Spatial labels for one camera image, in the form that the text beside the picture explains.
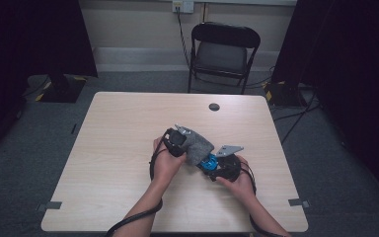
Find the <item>white wall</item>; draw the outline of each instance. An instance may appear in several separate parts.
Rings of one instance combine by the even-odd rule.
[[[82,0],[80,4],[93,47],[182,48],[171,2]],[[181,15],[188,47],[203,6],[195,3],[193,14]],[[262,38],[260,51],[279,51],[293,10],[294,6],[209,3],[206,12],[208,21],[256,30]]]

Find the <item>person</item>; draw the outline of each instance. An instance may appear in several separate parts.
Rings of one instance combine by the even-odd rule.
[[[161,137],[153,141],[154,150],[161,141]],[[186,154],[180,157],[174,157],[171,155],[163,142],[159,150],[160,152],[155,162],[154,178],[152,182],[124,219],[156,206],[161,201],[162,195],[165,193],[175,175],[187,159]],[[242,162],[242,168],[248,170],[248,161],[241,156],[238,156],[238,158]],[[217,177],[216,180],[235,196],[262,230],[280,236],[290,236],[258,201],[252,189],[252,181],[248,174],[241,172],[239,178],[233,183],[220,177]],[[114,237],[150,236],[155,215],[156,213],[153,213],[119,227],[119,229],[115,231]]]

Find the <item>chair seat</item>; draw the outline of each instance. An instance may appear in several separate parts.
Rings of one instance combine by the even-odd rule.
[[[247,50],[244,47],[203,41],[199,44],[194,69],[243,75],[246,63]]]

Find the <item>gray carpet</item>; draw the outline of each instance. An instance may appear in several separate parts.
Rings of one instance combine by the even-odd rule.
[[[253,72],[249,84],[268,76],[267,72]],[[105,72],[100,78],[88,80],[76,104],[35,102],[39,91],[27,96],[22,117],[0,141],[0,236],[103,236],[45,233],[40,229],[44,213],[36,211],[39,204],[51,199],[93,96],[99,91],[185,93],[187,78],[188,74],[180,71]],[[26,93],[44,79],[31,77],[31,88]],[[212,93],[240,92],[239,88],[204,82],[193,86]],[[250,87],[254,88],[246,94],[264,94],[258,84]],[[303,91],[303,95],[310,100],[312,92]],[[275,119],[302,111],[270,110]],[[281,139],[296,119],[275,122]],[[324,110],[307,113],[289,134],[283,149],[300,197],[311,204],[305,208],[309,230],[293,236],[379,236],[378,183],[342,146],[336,125]]]

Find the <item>chair backrest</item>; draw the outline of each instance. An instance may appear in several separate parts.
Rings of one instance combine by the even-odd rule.
[[[259,47],[261,38],[254,30],[247,27],[205,22],[196,25],[191,32],[194,40],[234,45],[246,48]]]

